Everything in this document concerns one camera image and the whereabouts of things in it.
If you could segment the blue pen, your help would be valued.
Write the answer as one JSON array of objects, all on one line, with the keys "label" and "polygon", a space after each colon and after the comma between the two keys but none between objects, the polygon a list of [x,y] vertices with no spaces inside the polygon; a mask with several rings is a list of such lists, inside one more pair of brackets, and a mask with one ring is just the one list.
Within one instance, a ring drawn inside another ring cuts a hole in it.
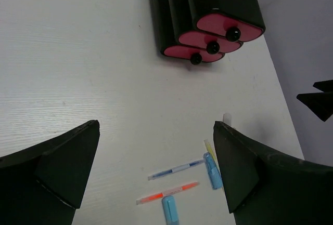
[{"label": "blue pen", "polygon": [[162,177],[165,177],[165,176],[168,176],[168,175],[171,175],[171,174],[174,174],[174,173],[177,173],[177,172],[189,169],[189,168],[193,168],[193,167],[195,167],[197,165],[200,165],[202,163],[204,163],[204,159],[197,160],[197,161],[187,163],[187,164],[183,164],[183,165],[180,165],[180,166],[176,166],[176,167],[170,168],[168,170],[164,170],[164,171],[161,171],[159,173],[155,173],[153,175],[150,175],[150,176],[148,176],[148,180],[151,181],[151,180],[155,180],[155,179],[158,179],[158,178],[162,178]]}]

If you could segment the orange highlighter pen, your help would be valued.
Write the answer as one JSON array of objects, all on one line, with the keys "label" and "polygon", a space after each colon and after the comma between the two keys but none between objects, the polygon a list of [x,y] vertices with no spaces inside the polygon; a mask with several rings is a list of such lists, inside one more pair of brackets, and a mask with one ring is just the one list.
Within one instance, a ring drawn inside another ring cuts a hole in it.
[{"label": "orange highlighter pen", "polygon": [[136,205],[141,205],[141,204],[149,203],[149,202],[152,202],[152,201],[155,201],[155,200],[159,200],[159,199],[162,199],[166,196],[170,196],[170,195],[177,194],[177,193],[180,193],[180,192],[183,192],[183,191],[186,191],[186,190],[190,190],[190,189],[192,189],[194,187],[197,187],[199,185],[200,185],[200,183],[198,181],[195,181],[195,182],[191,182],[191,183],[182,185],[180,187],[176,187],[176,188],[165,190],[165,191],[162,191],[162,192],[159,192],[159,193],[155,193],[153,195],[138,199],[136,201]]}]

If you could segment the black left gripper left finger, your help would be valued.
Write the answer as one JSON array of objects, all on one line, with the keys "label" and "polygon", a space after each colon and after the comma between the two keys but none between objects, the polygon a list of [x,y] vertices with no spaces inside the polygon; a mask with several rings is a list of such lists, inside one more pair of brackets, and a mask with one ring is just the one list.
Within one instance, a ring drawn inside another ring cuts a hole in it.
[{"label": "black left gripper left finger", "polygon": [[1,157],[1,224],[72,224],[97,151],[100,124]]}]

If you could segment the light blue correction tape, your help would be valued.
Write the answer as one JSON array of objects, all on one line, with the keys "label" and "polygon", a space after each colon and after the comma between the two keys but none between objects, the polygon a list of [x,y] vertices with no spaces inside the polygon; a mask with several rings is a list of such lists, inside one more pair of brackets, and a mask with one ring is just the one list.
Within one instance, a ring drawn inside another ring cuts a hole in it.
[{"label": "light blue correction tape", "polygon": [[208,175],[209,175],[209,178],[211,181],[212,188],[214,190],[222,188],[223,182],[222,182],[221,174],[217,168],[214,158],[212,157],[212,155],[209,152],[207,152],[203,155],[203,159],[206,164],[206,168],[208,171]]}]

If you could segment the pink top drawer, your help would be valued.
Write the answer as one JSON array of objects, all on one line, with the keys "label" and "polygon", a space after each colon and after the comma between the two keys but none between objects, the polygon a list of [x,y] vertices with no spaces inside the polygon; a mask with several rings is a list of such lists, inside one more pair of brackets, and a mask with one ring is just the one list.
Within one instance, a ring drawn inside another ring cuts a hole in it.
[{"label": "pink top drawer", "polygon": [[224,16],[222,14],[208,14],[201,17],[196,24],[197,28],[206,32],[225,36],[230,28],[240,30],[240,41],[249,42],[263,34],[263,30],[245,22]]}]

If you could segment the pink drawer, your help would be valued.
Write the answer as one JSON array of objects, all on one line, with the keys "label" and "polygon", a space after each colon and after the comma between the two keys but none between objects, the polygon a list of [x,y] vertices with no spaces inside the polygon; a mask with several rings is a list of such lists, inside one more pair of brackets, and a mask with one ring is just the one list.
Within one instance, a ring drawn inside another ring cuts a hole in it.
[{"label": "pink drawer", "polygon": [[162,51],[162,54],[167,57],[189,60],[193,65],[213,63],[219,61],[225,56],[225,53],[218,52],[217,54],[212,55],[205,49],[186,45],[169,46]]},{"label": "pink drawer", "polygon": [[240,30],[240,41],[249,42],[263,34],[263,30],[245,22],[224,16],[222,14],[208,14],[201,17],[196,24],[197,28],[206,32],[225,36],[230,28]]},{"label": "pink drawer", "polygon": [[230,42],[223,36],[199,31],[188,31],[178,37],[181,44],[205,49],[209,54],[229,53],[238,50],[242,42]]}]

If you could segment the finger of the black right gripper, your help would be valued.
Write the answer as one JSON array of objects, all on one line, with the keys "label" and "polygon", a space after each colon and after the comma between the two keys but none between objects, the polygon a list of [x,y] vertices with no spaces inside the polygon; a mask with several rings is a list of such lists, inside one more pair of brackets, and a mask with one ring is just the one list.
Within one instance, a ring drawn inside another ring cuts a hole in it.
[{"label": "finger of the black right gripper", "polygon": [[332,92],[297,95],[297,99],[306,105],[323,122],[327,121],[332,116],[332,98]]},{"label": "finger of the black right gripper", "polygon": [[313,87],[322,92],[333,92],[333,80],[315,82]]}]

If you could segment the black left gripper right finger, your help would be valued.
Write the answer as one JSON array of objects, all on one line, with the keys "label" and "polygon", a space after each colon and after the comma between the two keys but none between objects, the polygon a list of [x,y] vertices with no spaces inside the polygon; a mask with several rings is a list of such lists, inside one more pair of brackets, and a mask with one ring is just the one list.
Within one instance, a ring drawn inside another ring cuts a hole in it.
[{"label": "black left gripper right finger", "polygon": [[237,224],[332,224],[332,167],[275,150],[220,121],[213,140]]}]

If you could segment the pink bottom drawer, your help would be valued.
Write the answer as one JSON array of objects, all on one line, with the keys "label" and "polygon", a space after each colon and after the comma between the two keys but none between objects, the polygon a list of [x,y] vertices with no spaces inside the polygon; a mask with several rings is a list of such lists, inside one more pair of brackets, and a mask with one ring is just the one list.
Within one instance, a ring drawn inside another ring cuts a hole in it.
[{"label": "pink bottom drawer", "polygon": [[186,45],[169,46],[162,51],[162,54],[167,57],[189,60],[193,65],[213,63],[219,61],[225,56],[225,53],[218,52],[217,54],[212,55],[205,49]]}]

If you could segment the yellow highlighter pen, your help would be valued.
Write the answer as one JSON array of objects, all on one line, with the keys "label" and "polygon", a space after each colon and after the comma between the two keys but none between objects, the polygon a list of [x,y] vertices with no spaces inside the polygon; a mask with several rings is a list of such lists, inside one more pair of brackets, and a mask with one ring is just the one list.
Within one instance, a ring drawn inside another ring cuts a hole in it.
[{"label": "yellow highlighter pen", "polygon": [[212,158],[214,159],[214,162],[217,163],[217,159],[216,159],[215,153],[214,153],[214,151],[212,149],[212,146],[211,146],[211,143],[209,142],[208,139],[204,140],[204,145],[206,147],[207,152],[209,152],[211,154]]}]

